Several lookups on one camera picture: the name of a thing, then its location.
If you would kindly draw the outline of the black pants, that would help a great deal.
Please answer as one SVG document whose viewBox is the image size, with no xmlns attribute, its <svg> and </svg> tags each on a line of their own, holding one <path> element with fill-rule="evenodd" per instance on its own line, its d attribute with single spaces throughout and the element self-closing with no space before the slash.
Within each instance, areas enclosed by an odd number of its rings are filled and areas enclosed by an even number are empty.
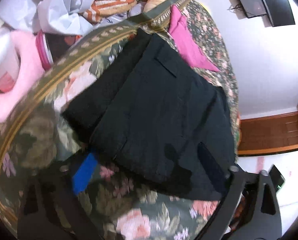
<svg viewBox="0 0 298 240">
<path fill-rule="evenodd" d="M 235 143 L 225 92 L 159 35 L 139 29 L 62 115 L 99 161 L 163 193 L 207 201 L 224 196 L 197 190 L 197 145 L 205 144 L 228 178 Z"/>
</svg>

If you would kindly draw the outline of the floral green bedspread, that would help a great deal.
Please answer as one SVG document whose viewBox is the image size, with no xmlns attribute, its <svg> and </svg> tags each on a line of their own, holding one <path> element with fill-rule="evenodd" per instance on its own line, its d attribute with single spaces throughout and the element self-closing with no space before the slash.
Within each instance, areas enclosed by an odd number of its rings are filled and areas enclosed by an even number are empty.
<svg viewBox="0 0 298 240">
<path fill-rule="evenodd" d="M 236 160 L 237 80 L 196 0 L 165 0 L 92 31 L 0 129 L 0 226 L 16 238 L 29 179 L 91 152 L 78 194 L 103 239 L 196 239 L 221 198 L 198 151 Z"/>
</svg>

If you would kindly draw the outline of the white pump lotion bottle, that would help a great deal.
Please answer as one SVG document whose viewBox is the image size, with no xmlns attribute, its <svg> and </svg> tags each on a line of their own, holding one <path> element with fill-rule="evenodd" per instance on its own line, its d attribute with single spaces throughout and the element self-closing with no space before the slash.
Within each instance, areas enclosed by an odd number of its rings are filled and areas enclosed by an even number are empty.
<svg viewBox="0 0 298 240">
<path fill-rule="evenodd" d="M 11 32 L 0 29 L 0 91 L 10 91 L 18 78 L 20 60 L 12 41 Z"/>
</svg>

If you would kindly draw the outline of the pink folded garment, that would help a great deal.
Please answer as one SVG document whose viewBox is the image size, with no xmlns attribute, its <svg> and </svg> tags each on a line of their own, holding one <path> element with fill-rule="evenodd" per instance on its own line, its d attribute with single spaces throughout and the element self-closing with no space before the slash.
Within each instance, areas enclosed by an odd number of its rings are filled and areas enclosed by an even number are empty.
<svg viewBox="0 0 298 240">
<path fill-rule="evenodd" d="M 180 56 L 190 67 L 220 71 L 195 43 L 188 29 L 187 18 L 176 5 L 171 6 L 169 34 L 174 39 Z"/>
</svg>

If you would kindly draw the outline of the white crumpled cloth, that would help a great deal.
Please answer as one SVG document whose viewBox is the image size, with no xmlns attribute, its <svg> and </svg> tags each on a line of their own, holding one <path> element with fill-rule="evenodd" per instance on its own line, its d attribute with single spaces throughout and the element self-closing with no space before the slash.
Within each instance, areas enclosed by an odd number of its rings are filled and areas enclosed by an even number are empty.
<svg viewBox="0 0 298 240">
<path fill-rule="evenodd" d="M 1 0 L 0 19 L 32 33 L 85 35 L 93 25 L 82 14 L 94 0 Z"/>
</svg>

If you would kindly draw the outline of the striped orange white blanket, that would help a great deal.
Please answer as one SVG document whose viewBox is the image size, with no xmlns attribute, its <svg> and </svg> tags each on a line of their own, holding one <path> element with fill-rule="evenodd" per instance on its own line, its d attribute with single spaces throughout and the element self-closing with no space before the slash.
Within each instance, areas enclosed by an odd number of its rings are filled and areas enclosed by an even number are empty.
<svg viewBox="0 0 298 240">
<path fill-rule="evenodd" d="M 96 24 L 103 18 L 122 14 L 137 4 L 137 0 L 94 0 L 89 9 L 80 13 L 89 23 Z"/>
</svg>

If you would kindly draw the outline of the small wall monitor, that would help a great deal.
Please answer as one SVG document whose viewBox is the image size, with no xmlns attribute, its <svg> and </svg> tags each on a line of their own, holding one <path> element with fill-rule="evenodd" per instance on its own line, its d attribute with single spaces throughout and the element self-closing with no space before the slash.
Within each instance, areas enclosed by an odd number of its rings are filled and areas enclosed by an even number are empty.
<svg viewBox="0 0 298 240">
<path fill-rule="evenodd" d="M 247 18 L 261 17 L 267 14 L 263 0 L 238 0 L 240 9 Z"/>
</svg>

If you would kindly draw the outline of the black wall television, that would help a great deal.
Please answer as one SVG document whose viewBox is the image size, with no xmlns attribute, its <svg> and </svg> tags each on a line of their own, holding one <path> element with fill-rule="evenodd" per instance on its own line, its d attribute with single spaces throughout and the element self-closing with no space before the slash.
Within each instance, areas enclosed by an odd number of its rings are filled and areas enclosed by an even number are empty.
<svg viewBox="0 0 298 240">
<path fill-rule="evenodd" d="M 263 3 L 273 27 L 295 25 L 289 0 L 263 0 Z"/>
</svg>

